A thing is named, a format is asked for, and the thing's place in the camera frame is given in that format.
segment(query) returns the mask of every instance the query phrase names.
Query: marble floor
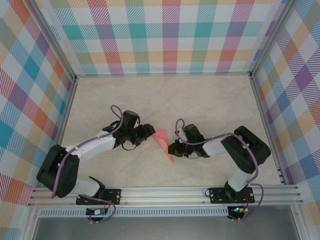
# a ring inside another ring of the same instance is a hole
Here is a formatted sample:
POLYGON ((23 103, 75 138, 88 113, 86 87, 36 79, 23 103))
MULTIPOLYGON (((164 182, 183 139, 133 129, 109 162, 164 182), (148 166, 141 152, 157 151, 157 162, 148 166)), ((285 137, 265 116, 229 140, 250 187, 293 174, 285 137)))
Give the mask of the marble floor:
MULTIPOLYGON (((63 145, 82 142, 117 120, 112 104, 136 112, 142 124, 166 129, 170 143, 176 139, 178 118, 186 125, 195 124, 205 138, 244 125, 268 142, 248 76, 194 75, 81 78, 63 145)), ((78 175, 93 176, 108 187, 218 186, 236 167, 227 153, 194 160, 173 158, 174 163, 150 137, 130 152, 118 147, 101 153, 82 165, 78 175)), ((272 156, 260 166, 255 182, 280 184, 272 156)))

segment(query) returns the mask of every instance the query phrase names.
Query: plaid wall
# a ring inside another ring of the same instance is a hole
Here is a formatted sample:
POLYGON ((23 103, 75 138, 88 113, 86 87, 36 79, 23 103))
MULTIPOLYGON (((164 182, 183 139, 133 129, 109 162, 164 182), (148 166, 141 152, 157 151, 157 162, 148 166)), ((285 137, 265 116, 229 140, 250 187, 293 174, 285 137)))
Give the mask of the plaid wall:
POLYGON ((256 78, 291 184, 320 236, 320 0, 300 0, 256 78))
POLYGON ((72 81, 22 0, 0 0, 0 240, 17 239, 72 81))
POLYGON ((284 0, 50 0, 50 11, 48 0, 37 2, 75 72, 85 75, 247 72, 269 23, 281 12, 274 17, 272 6, 284 5, 284 0))
POLYGON ((251 72, 253 70, 253 68, 254 68, 254 66, 255 66, 255 64, 257 62, 257 59, 258 59, 262 49, 265 47, 266 43, 268 42, 269 36, 270 36, 271 32, 273 31, 276 22, 278 21, 279 17, 281 16, 281 13, 284 10, 285 5, 286 5, 287 2, 288 2, 288 0, 281 0, 281 3, 280 3, 278 9, 275 12, 275 15, 273 16, 272 21, 271 21, 267 31, 265 32, 265 34, 263 36, 263 39, 262 39, 262 41, 261 41, 261 43, 259 45, 259 48, 258 48, 258 50, 256 51, 256 53, 254 55, 253 61, 251 62, 251 65, 249 67, 249 72, 251 72))

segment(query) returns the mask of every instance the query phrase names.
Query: metal bracket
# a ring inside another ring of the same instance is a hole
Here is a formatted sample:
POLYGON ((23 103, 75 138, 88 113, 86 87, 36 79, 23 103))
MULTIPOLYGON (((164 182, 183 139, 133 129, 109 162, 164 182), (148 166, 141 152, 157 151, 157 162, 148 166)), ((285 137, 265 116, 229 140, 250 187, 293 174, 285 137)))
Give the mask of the metal bracket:
MULTIPOLYGON (((102 199, 112 202, 114 205, 119 205, 120 199, 121 199, 121 189, 105 189, 104 196, 102 197, 102 199)), ((85 198, 84 196, 78 196, 76 198, 75 204, 87 206, 87 205, 101 205, 103 203, 101 201, 85 198)))
POLYGON ((211 187, 208 190, 211 204, 253 204, 255 202, 254 191, 251 187, 244 188, 235 201, 228 198, 224 187, 211 187))

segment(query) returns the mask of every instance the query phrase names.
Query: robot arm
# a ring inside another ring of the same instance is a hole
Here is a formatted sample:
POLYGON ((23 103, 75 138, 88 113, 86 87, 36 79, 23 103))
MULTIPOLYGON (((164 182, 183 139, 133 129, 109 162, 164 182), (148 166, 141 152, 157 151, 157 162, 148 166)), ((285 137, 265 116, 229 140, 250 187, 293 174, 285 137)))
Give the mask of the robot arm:
POLYGON ((209 158, 215 154, 229 153, 237 165, 232 177, 224 186, 225 195, 231 202, 237 199, 256 173, 255 162, 247 148, 250 148, 257 166, 263 164, 271 155, 269 147, 244 126, 238 127, 234 133, 223 134, 208 140, 205 140, 193 124, 180 128, 176 134, 181 138, 168 147, 168 153, 177 157, 188 157, 191 153, 196 153, 199 157, 209 158))
POLYGON ((94 137, 79 144, 67 147, 62 147, 58 144, 53 146, 49 150, 36 179, 54 192, 58 175, 55 194, 59 198, 73 193, 101 199, 104 195, 105 186, 93 177, 78 177, 79 166, 102 152, 112 150, 120 145, 123 147, 126 141, 139 146, 154 133, 153 126, 140 124, 138 114, 126 110, 122 115, 122 124, 120 121, 115 121, 103 128, 94 137), (66 156, 67 158, 58 174, 60 164, 66 156))

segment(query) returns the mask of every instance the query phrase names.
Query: purple cable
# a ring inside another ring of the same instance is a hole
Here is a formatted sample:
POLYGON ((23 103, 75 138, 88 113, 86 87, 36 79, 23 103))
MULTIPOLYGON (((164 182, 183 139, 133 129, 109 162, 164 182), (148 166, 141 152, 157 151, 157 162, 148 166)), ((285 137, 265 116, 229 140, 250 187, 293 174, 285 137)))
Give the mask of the purple cable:
POLYGON ((119 125, 118 125, 113 131, 108 132, 108 133, 106 133, 106 134, 104 134, 104 135, 101 135, 101 136, 95 136, 95 137, 92 137, 92 138, 90 138, 90 139, 88 139, 88 140, 85 140, 84 142, 78 144, 77 146, 75 146, 74 148, 72 148, 69 152, 67 152, 67 154, 63 157, 63 159, 62 159, 62 161, 61 161, 61 163, 60 163, 60 166, 59 166, 59 168, 58 168, 58 171, 57 171, 57 173, 56 173, 56 177, 55 177, 55 181, 54 181, 54 187, 53 187, 51 199, 53 199, 53 198, 56 196, 56 192, 57 192, 57 188, 58 188, 58 182, 59 182, 61 170, 62 170, 62 168, 63 168, 63 166, 64 166, 64 164, 65 164, 65 161, 66 161, 66 159, 68 158, 68 156, 69 156, 71 153, 73 153, 77 148, 80 148, 81 146, 83 146, 83 145, 85 145, 85 144, 87 144, 87 143, 89 143, 89 142, 91 142, 91 141, 93 141, 93 140, 96 140, 96 139, 99 139, 99 138, 105 138, 105 137, 107 137, 107 136, 110 136, 110 135, 114 134, 114 133, 115 133, 116 131, 118 131, 119 128, 121 127, 122 123, 124 122, 122 110, 121 110, 120 107, 118 107, 117 105, 111 105, 111 106, 110 106, 110 109, 111 109, 111 111, 113 112, 114 115, 116 115, 118 118, 120 118, 120 123, 119 123, 119 125), (119 110, 120 116, 114 111, 113 108, 116 108, 116 109, 119 110))
POLYGON ((86 199, 91 199, 91 200, 99 201, 99 202, 106 203, 106 204, 110 204, 110 205, 113 206, 113 212, 111 213, 111 215, 105 217, 104 219, 102 219, 102 220, 100 220, 100 221, 93 221, 93 220, 91 219, 91 215, 90 215, 90 216, 89 216, 89 220, 90 220, 91 223, 95 223, 95 224, 98 224, 98 223, 99 223, 99 224, 100 224, 100 223, 103 223, 103 222, 108 221, 109 219, 112 218, 113 215, 115 215, 117 208, 116 208, 116 205, 115 205, 113 202, 107 201, 107 200, 104 200, 104 199, 95 198, 95 197, 92 197, 92 196, 87 196, 87 195, 80 195, 80 196, 81 196, 81 197, 84 197, 84 198, 86 198, 86 199))
POLYGON ((253 161, 253 164, 254 164, 254 168, 255 168, 255 174, 252 178, 250 178, 248 180, 248 185, 256 185, 256 186, 259 186, 261 188, 261 198, 260 198, 260 201, 259 203, 257 204, 256 208, 254 209, 253 212, 251 212, 250 214, 246 215, 245 217, 243 217, 242 219, 246 219, 247 217, 251 216, 255 211, 256 209, 261 205, 262 203, 262 200, 264 198, 264 188, 262 187, 262 185, 258 184, 258 183, 251 183, 253 180, 255 180, 257 177, 258 177, 258 174, 259 174, 259 166, 258 166, 258 163, 257 163, 257 160, 256 160, 256 157, 254 155, 254 153, 251 151, 251 149, 247 146, 247 144, 245 143, 245 141, 239 137, 237 134, 235 134, 234 132, 227 132, 225 134, 221 134, 221 135, 218 135, 218 136, 213 136, 211 138, 208 138, 204 141, 201 141, 201 142, 196 142, 196 143, 192 143, 192 142, 187 142, 185 140, 183 140, 181 138, 181 136, 179 135, 178 133, 178 123, 182 121, 182 129, 184 128, 185 126, 185 121, 182 119, 182 118, 179 118, 176 122, 175 122, 175 135, 178 137, 178 139, 180 141, 182 141, 183 143, 185 144, 188 144, 188 145, 200 145, 200 144, 205 144, 209 141, 212 141, 212 140, 216 140, 216 139, 219 139, 219 138, 222 138, 222 137, 225 137, 225 136, 233 136, 235 137, 236 139, 238 139, 240 141, 240 143, 245 147, 245 149, 248 151, 250 157, 252 158, 252 161, 253 161))

